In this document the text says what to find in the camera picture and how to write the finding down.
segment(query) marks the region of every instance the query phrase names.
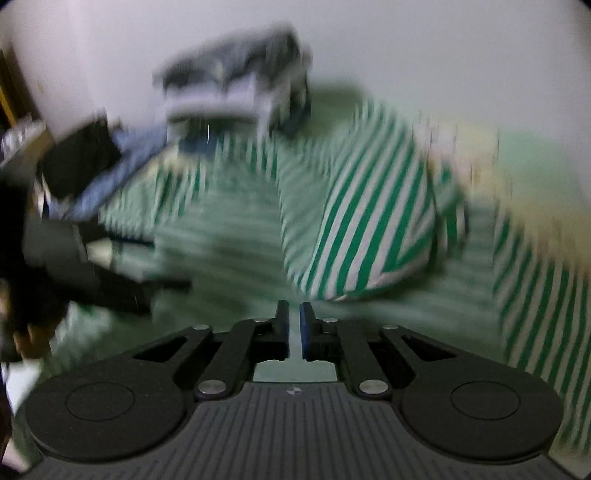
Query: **blanket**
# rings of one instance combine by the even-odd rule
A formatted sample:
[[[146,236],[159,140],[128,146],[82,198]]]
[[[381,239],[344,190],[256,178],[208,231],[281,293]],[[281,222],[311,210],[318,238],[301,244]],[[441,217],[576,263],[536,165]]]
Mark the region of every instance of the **blanket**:
[[[428,162],[445,159],[469,196],[497,205],[493,270],[504,361],[554,387],[565,407],[557,446],[587,453],[591,211],[560,148],[531,134],[465,122],[419,125]],[[427,135],[433,129],[436,135]]]
[[[489,196],[471,195],[464,203],[445,165],[429,176],[408,125],[385,105],[363,105],[339,132],[261,145],[228,137],[213,160],[169,151],[151,165],[100,218],[113,230],[154,232],[156,250],[126,246],[115,252],[115,268],[138,277],[188,275],[193,291],[162,293],[151,320],[72,306],[39,381],[195,323],[228,329],[273,312],[278,299],[291,303],[292,342],[299,336],[297,306],[313,300],[319,316],[398,323],[503,360],[503,299],[518,290],[515,276],[502,278],[505,269],[497,268],[500,259],[506,264],[504,252],[514,251],[510,215]],[[558,283],[548,292],[554,290]],[[554,308],[544,308],[550,299],[542,297],[535,311],[554,315]],[[545,313],[540,316],[546,325]],[[532,341],[536,345],[536,335]],[[530,344],[516,345],[524,353]],[[261,364],[255,378],[335,378],[330,365],[296,358],[295,347],[281,369]],[[556,371],[567,371],[556,360],[565,355],[569,349],[553,356]],[[576,400],[587,387],[577,390]],[[579,435],[583,447],[580,418],[573,416],[567,436]],[[30,461],[39,458],[22,410],[14,436]]]

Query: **green and white stripes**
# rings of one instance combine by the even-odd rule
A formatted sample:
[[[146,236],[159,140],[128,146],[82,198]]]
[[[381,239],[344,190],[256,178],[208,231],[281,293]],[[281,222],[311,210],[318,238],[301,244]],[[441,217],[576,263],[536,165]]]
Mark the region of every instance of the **green and white stripes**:
[[[211,165],[182,158],[176,148],[150,161],[138,177],[101,208],[101,223],[111,231],[138,236],[171,222],[207,192]]]
[[[495,226],[495,297],[505,359],[548,382],[563,398],[563,445],[591,446],[589,273],[536,253],[501,210]]]
[[[285,269],[314,299],[381,291],[427,265],[438,233],[443,252],[463,238],[462,200],[450,194],[457,190],[449,171],[436,181],[436,211],[412,132],[383,104],[364,104],[337,138],[230,137],[221,152],[276,185]]]

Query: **black object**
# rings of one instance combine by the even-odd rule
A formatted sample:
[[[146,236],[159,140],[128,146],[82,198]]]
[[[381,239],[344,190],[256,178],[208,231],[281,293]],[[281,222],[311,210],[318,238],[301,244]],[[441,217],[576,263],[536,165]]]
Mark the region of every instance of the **black object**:
[[[567,480],[546,451],[557,394],[529,374],[398,326],[317,319],[304,357],[337,382],[252,382],[288,356],[288,306],[228,333],[204,325],[39,386],[25,418],[34,479]]]
[[[40,160],[38,175],[45,178],[56,199],[75,199],[120,159],[106,118],[99,118],[52,147]]]
[[[100,240],[153,246],[150,239],[111,235],[95,223],[40,219],[29,214],[31,171],[0,170],[0,279],[9,285],[11,309],[0,322],[0,361],[18,362],[12,336],[28,325],[43,326],[63,318],[70,301],[122,313],[150,313],[154,294],[163,288],[189,290],[189,280],[152,278],[137,282],[92,264],[86,245]]]
[[[8,465],[0,463],[0,480],[16,480],[20,474]]]

